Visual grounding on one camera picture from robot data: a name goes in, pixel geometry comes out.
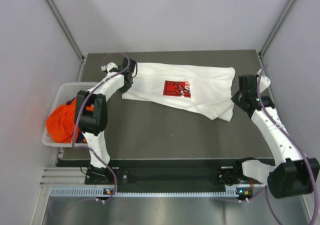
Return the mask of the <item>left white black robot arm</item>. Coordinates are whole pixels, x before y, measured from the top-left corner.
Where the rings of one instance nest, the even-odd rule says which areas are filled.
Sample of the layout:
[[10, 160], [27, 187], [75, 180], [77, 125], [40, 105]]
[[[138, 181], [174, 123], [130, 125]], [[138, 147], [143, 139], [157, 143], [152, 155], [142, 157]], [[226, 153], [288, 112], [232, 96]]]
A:
[[108, 124], [107, 101], [120, 91], [126, 93], [133, 85], [138, 74], [138, 64], [130, 58], [124, 58], [122, 65], [111, 62], [101, 70], [106, 76], [93, 88], [79, 91], [76, 96], [74, 122], [83, 134], [90, 153], [90, 165], [86, 173], [88, 178], [97, 178], [109, 183], [114, 176], [108, 164], [111, 160], [105, 140]]

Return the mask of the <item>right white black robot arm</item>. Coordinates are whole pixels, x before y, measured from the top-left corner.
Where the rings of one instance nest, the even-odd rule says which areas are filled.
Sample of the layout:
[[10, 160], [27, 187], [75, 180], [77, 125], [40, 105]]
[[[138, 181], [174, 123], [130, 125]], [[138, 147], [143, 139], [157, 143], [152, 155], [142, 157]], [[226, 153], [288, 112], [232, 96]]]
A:
[[255, 158], [244, 158], [233, 170], [233, 177], [239, 183], [250, 178], [267, 185], [276, 199], [307, 195], [314, 191], [311, 178], [317, 178], [320, 164], [316, 158], [307, 162], [284, 135], [285, 126], [280, 121], [275, 104], [267, 96], [258, 96], [258, 76], [238, 77], [238, 91], [232, 96], [233, 103], [246, 112], [257, 126], [269, 146], [274, 165], [268, 165]]

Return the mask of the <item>white t-shirt red print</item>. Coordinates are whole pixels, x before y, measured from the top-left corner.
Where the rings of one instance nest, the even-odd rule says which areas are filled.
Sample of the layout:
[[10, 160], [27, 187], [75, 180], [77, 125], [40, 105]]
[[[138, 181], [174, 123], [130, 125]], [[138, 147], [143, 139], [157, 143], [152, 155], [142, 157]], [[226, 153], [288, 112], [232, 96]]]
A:
[[125, 100], [153, 102], [203, 115], [210, 120], [230, 122], [235, 69], [139, 62]]

